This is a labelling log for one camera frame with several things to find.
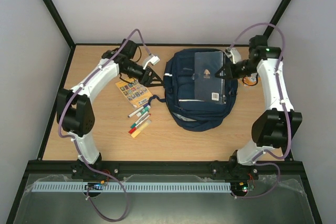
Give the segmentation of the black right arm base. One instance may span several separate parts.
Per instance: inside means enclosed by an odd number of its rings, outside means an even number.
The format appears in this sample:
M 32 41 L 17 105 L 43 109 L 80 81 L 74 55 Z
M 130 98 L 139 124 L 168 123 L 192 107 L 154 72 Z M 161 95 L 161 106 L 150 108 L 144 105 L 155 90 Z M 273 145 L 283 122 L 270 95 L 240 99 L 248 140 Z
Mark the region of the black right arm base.
M 259 174 L 255 166 L 246 166 L 238 162 L 236 154 L 232 154 L 228 161 L 214 161 L 211 163 L 212 178 L 230 183 L 231 194 L 246 197 L 249 191 L 256 189 Z

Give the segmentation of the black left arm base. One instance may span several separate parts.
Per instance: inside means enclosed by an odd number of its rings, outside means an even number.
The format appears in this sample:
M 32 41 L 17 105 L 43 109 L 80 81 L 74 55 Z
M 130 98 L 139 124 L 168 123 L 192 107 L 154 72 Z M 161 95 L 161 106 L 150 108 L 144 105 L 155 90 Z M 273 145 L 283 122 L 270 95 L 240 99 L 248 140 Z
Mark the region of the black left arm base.
M 106 165 L 102 161 L 102 156 L 99 154 L 98 159 L 94 164 L 89 164 L 89 166 L 93 169 L 99 170 L 105 174 L 112 175 L 117 177 L 118 169 L 113 167 L 112 170 L 110 166 Z M 109 176 L 103 175 L 101 173 L 97 173 L 89 169 L 84 162 L 80 159 L 77 159 L 74 163 L 71 164 L 72 169 L 72 179 L 81 179 L 83 182 L 87 183 L 85 185 L 85 193 L 87 189 L 90 189 L 89 195 L 95 197 L 99 195 L 99 193 L 94 193 L 94 190 L 103 190 L 109 182 L 114 182 Z

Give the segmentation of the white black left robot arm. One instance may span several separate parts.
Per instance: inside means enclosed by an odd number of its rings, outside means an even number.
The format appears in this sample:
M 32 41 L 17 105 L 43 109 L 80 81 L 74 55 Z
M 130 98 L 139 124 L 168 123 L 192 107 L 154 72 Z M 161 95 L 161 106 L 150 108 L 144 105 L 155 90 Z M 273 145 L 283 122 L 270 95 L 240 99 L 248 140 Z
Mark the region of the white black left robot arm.
M 112 79 L 126 74 L 145 87 L 163 85 L 162 79 L 152 69 L 160 61 L 159 57 L 149 53 L 142 64 L 138 64 L 133 61 L 137 48 L 135 42 L 124 39 L 120 47 L 106 51 L 98 65 L 81 82 L 57 93 L 58 134 L 74 142 L 78 158 L 83 163 L 93 165 L 101 158 L 92 136 L 95 123 L 92 104 Z

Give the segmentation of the dark blue hardcover book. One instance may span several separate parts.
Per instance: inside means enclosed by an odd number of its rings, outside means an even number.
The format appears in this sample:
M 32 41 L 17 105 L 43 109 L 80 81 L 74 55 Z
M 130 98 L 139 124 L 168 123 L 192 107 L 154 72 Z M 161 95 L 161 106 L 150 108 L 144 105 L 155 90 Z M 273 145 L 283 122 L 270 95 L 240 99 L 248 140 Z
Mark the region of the dark blue hardcover book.
M 225 81 L 215 73 L 225 63 L 222 51 L 196 52 L 194 56 L 194 98 L 196 100 L 225 104 Z

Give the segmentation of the navy blue student backpack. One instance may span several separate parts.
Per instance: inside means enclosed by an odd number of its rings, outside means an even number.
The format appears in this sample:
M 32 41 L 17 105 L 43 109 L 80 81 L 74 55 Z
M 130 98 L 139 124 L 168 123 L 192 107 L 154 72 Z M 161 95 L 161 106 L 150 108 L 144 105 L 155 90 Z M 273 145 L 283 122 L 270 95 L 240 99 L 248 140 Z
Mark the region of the navy blue student backpack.
M 150 97 L 165 103 L 178 126 L 192 132 L 218 127 L 234 107 L 238 81 L 215 77 L 229 58 L 213 48 L 183 49 L 166 63 L 164 97 Z

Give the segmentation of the orange comic book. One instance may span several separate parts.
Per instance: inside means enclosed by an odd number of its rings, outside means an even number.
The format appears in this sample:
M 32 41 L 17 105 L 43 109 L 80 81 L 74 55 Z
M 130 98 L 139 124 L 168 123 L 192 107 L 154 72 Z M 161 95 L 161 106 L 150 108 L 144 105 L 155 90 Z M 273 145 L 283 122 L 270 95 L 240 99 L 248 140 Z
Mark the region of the orange comic book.
M 238 80 L 244 87 L 254 87 L 261 81 L 258 73 L 252 73 L 250 76 L 242 77 Z

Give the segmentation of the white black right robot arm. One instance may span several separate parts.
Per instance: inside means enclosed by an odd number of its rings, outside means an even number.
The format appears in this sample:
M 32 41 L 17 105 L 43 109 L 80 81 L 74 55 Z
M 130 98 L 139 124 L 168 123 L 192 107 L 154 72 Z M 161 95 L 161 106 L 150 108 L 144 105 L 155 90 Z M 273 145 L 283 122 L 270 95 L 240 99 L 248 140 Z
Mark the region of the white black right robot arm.
M 285 159 L 291 149 L 292 138 L 297 132 L 302 114 L 296 112 L 288 97 L 283 78 L 284 47 L 271 47 L 267 38 L 256 35 L 249 41 L 249 55 L 243 60 L 240 53 L 228 47 L 224 54 L 230 61 L 215 73 L 226 81 L 241 79 L 255 73 L 261 78 L 265 111 L 253 123 L 251 140 L 238 149 L 229 164 L 229 172 L 239 178 L 264 154 L 275 159 Z

